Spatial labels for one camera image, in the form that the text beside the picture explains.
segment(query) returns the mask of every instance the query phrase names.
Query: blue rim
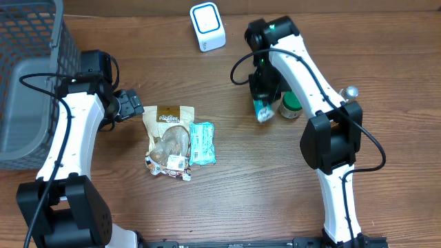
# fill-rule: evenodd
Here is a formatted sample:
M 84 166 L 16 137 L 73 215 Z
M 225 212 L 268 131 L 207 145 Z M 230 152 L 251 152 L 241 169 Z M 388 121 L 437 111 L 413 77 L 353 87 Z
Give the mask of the blue rim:
M 194 14 L 194 11 L 197 10 L 197 9 L 200 9 L 200 8 L 207 7 L 207 6 L 211 6 L 211 7 L 213 8 L 214 14 L 216 15 L 216 20 L 217 20 L 217 22 L 218 22 L 218 27 L 215 28 L 215 29 L 213 29 L 213 30 L 208 30 L 208 31 L 206 31 L 206 32 L 201 32 L 201 29 L 199 29 L 198 19 L 196 18 L 196 15 Z M 213 32 L 213 31 L 216 31 L 216 30 L 218 30 L 219 28 L 221 28 L 221 24 L 219 23 L 219 18 L 218 18 L 218 14 L 216 13 L 216 9 L 215 9 L 214 6 L 213 6 L 212 4 L 210 4 L 210 3 L 205 4 L 204 6 L 199 6 L 199 7 L 197 7 L 197 8 L 194 8 L 194 9 L 193 9 L 193 17 L 194 17 L 194 22 L 196 22 L 196 27 L 198 27 L 198 31 L 199 31 L 201 34 L 207 34 L 208 32 Z

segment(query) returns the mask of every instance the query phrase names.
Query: brown tabletop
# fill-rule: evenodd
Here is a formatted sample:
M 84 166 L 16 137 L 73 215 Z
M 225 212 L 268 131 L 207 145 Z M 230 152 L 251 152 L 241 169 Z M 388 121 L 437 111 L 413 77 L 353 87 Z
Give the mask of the brown tabletop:
M 280 15 L 264 16 L 272 20 Z M 441 14 L 438 12 L 296 14 L 309 53 L 335 90 L 356 85 L 363 126 L 383 144 L 387 164 L 357 174 L 354 191 L 363 233 L 391 247 L 441 242 Z M 113 55 L 120 87 L 144 105 L 193 106 L 215 124 L 217 164 L 192 168 L 192 181 L 152 176 L 141 117 L 97 135 L 92 182 L 114 223 L 147 240 L 277 240 L 319 236 L 324 222 L 317 175 L 300 153 L 305 115 L 277 114 L 259 124 L 248 85 L 229 81 L 250 52 L 243 33 L 260 16 L 224 16 L 225 47 L 202 53 L 189 17 L 72 18 L 80 50 Z M 238 68 L 246 79 L 252 62 Z M 362 137 L 356 166 L 380 154 Z M 27 227 L 15 201 L 36 171 L 0 172 L 0 247 L 22 247 Z

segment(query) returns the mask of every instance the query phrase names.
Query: brown label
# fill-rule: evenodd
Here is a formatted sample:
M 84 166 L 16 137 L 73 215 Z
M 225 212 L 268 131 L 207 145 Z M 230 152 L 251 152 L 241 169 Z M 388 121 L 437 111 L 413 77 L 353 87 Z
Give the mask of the brown label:
M 181 121 L 181 109 L 179 106 L 158 106 L 156 122 L 179 123 Z

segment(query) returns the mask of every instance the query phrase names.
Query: blue-gray crate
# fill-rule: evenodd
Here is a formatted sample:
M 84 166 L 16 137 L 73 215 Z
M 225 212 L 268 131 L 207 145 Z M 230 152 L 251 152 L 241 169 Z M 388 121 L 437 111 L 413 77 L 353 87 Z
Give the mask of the blue-gray crate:
M 73 75 L 80 53 L 63 21 L 62 0 L 0 3 L 0 169 L 41 168 L 58 121 L 58 103 L 28 89 L 19 77 L 38 72 Z M 53 92 L 61 79 L 27 82 Z

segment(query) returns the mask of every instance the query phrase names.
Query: black cord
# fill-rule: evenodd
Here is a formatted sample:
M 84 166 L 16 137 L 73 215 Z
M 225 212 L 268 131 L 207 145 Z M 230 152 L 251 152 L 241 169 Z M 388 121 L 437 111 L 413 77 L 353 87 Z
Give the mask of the black cord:
M 113 61 L 113 63 L 115 64 L 115 67 L 116 67 L 116 80 L 115 80 L 115 83 L 112 85 L 112 89 L 113 89 L 113 90 L 116 90 L 117 87 L 118 87 L 118 84 L 119 84 L 119 66 L 118 66 L 118 63 L 116 62 L 116 59 L 115 59 L 112 55 L 108 54 L 107 52 L 102 52 L 102 53 L 104 53 L 104 54 L 106 54 L 107 56 L 109 56 L 109 58 L 110 58 L 110 59 Z
M 264 49 L 264 50 L 259 50 L 259 51 L 255 51 L 252 52 L 250 54 L 245 55 L 243 58 L 239 59 L 239 61 L 237 61 L 237 63 L 233 66 L 232 68 L 232 72 L 230 73 L 229 77 L 232 80 L 232 82 L 235 85 L 244 85 L 248 82 L 248 80 L 246 80 L 245 82 L 241 82 L 238 83 L 233 79 L 233 75 L 234 75 L 234 70 L 236 70 L 236 68 L 238 67 L 238 65 L 240 65 L 240 63 L 242 63 L 245 59 L 248 59 L 251 56 L 257 55 L 257 54 L 262 54 L 262 53 L 267 53 L 267 52 L 280 52 L 283 54 L 287 54 L 289 56 L 293 56 L 294 58 L 296 58 L 296 60 L 298 62 L 301 62 L 306 69 L 308 70 L 308 72 L 310 73 L 310 75 L 312 76 L 312 79 L 314 80 L 314 82 L 316 82 L 317 88 L 318 90 L 320 90 L 320 93 L 323 95 L 323 98 L 326 100 L 326 102 L 332 107 L 334 108 L 335 111 L 337 111 L 337 113 L 339 113 L 339 115 L 341 115 L 341 117 L 343 117 L 344 119 L 346 119 L 347 121 L 349 121 L 350 123 L 352 123 L 353 125 L 355 125 L 363 134 L 365 134 L 367 136 L 367 138 L 369 138 L 372 143 L 378 148 L 378 150 L 381 153 L 381 157 L 382 157 L 382 161 L 381 164 L 377 167 L 372 167 L 372 168 L 366 168 L 366 169 L 353 169 L 350 170 L 348 172 L 345 173 L 345 175 L 342 178 L 342 189 L 343 189 L 343 200 L 344 200 L 344 204 L 345 204 L 345 211 L 346 211 L 346 219 L 347 219 L 347 224 L 349 226 L 349 232 L 351 234 L 351 241 L 352 241 L 352 246 L 354 246 L 355 243 L 355 239 L 353 236 L 353 231 L 352 231 L 352 225 L 351 225 L 351 219 L 349 217 L 349 208 L 347 205 L 347 196 L 346 196 L 346 178 L 348 177 L 348 175 L 352 174 L 352 173 L 356 173 L 356 172 L 374 172 L 377 171 L 381 168 L 383 168 L 384 164 L 386 163 L 386 153 L 384 152 L 383 147 L 381 146 L 381 144 L 375 139 L 375 137 L 373 137 L 365 128 L 363 128 L 362 126 L 360 126 L 359 124 L 357 124 L 354 120 L 352 120 L 349 116 L 347 116 L 345 113 L 343 113 L 337 106 L 335 106 L 331 100 L 329 100 L 329 96 L 326 95 L 325 91 L 322 88 L 322 85 L 320 84 L 320 82 L 317 79 L 317 76 L 314 74 L 313 70 L 311 69 L 311 67 L 309 67 L 308 63 L 306 63 L 305 60 L 303 60 L 303 58 L 301 56 L 298 56 L 297 54 L 294 54 L 292 52 L 286 51 L 286 50 L 282 50 L 282 49 L 276 49 L 276 48 L 270 48 L 270 49 Z
M 43 94 L 47 94 L 47 95 L 57 99 L 60 103 L 62 103 L 64 105 L 64 108 L 66 109 L 66 112 L 68 114 L 68 124 L 66 125 L 66 132 L 64 134 L 63 142 L 60 147 L 60 152 L 59 152 L 57 160 L 55 161 L 55 164 L 54 164 L 54 170 L 52 171 L 52 173 L 49 177 L 49 180 L 46 184 L 46 188 L 44 189 L 43 194 L 41 195 L 39 204 L 37 205 L 37 208 L 35 209 L 34 217 L 32 218 L 32 221 L 29 225 L 29 230 L 28 230 L 28 233 L 26 234 L 26 239 L 25 239 L 25 243 L 24 243 L 23 248 L 29 247 L 30 238 L 32 236 L 32 231 L 34 230 L 35 223 L 37 222 L 37 218 L 40 214 L 41 208 L 43 207 L 43 204 L 46 201 L 47 195 L 49 194 L 50 186 L 54 182 L 55 176 L 57 175 L 58 169 L 60 168 L 61 159 L 63 158 L 63 153 L 66 148 L 66 144 L 68 143 L 70 125 L 72 122 L 72 114 L 70 113 L 70 108 L 69 108 L 68 104 L 62 98 L 59 98 L 56 94 L 54 94 L 52 92 L 42 90 L 42 89 L 35 87 L 35 86 L 32 86 L 24 81 L 24 79 L 28 79 L 28 78 L 34 77 L 34 76 L 59 76 L 59 77 L 67 77 L 67 78 L 71 77 L 68 75 L 57 74 L 57 73 L 35 73 L 35 74 L 29 74 L 29 75 L 22 76 L 19 79 L 20 83 L 23 84 L 24 86 L 31 88 L 33 90 L 36 90 L 38 92 L 41 92 Z

